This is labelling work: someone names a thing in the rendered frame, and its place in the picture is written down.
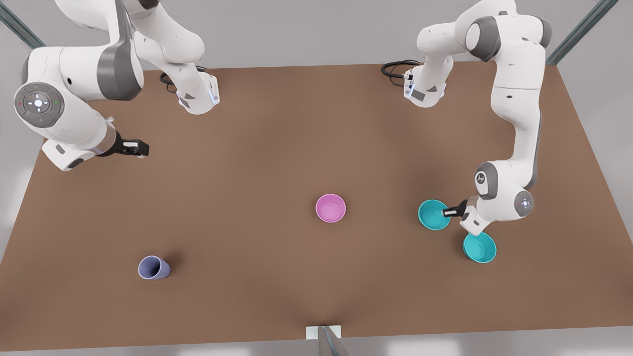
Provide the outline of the teal blue bowl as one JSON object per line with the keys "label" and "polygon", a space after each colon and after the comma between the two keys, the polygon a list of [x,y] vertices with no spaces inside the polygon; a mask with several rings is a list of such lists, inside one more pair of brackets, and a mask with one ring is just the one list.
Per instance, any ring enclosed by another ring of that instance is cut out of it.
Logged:
{"label": "teal blue bowl", "polygon": [[438,200],[426,200],[418,208],[418,220],[430,230],[441,230],[450,223],[450,217],[443,215],[443,210],[448,206]]}
{"label": "teal blue bowl", "polygon": [[493,261],[497,256],[497,245],[487,233],[481,232],[477,236],[468,233],[462,244],[465,255],[480,264]]}

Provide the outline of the pink bowl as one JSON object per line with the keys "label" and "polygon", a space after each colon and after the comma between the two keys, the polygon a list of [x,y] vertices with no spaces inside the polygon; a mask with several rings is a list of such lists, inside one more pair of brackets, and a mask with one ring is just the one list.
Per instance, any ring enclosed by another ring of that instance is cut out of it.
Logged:
{"label": "pink bowl", "polygon": [[317,200],[315,212],[322,221],[336,223],[345,216],[346,203],[337,194],[325,194]]}

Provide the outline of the lavender cup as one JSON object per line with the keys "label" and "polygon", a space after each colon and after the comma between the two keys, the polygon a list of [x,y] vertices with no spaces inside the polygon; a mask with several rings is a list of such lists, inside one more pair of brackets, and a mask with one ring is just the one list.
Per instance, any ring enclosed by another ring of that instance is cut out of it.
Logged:
{"label": "lavender cup", "polygon": [[137,271],[145,280],[163,279],[171,273],[171,266],[161,257],[147,256],[139,262]]}

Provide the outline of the silver frame post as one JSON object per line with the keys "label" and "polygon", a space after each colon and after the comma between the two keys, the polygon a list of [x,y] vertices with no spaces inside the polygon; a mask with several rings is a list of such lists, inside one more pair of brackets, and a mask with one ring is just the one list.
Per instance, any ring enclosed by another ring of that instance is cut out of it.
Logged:
{"label": "silver frame post", "polygon": [[0,1],[0,22],[4,23],[30,49],[46,46],[2,1]]}
{"label": "silver frame post", "polygon": [[563,41],[557,45],[554,51],[547,57],[545,63],[549,66],[558,65],[571,49],[573,49],[618,2],[619,0],[599,0]]}
{"label": "silver frame post", "polygon": [[306,327],[306,339],[318,340],[318,356],[351,356],[341,336],[341,326]]}

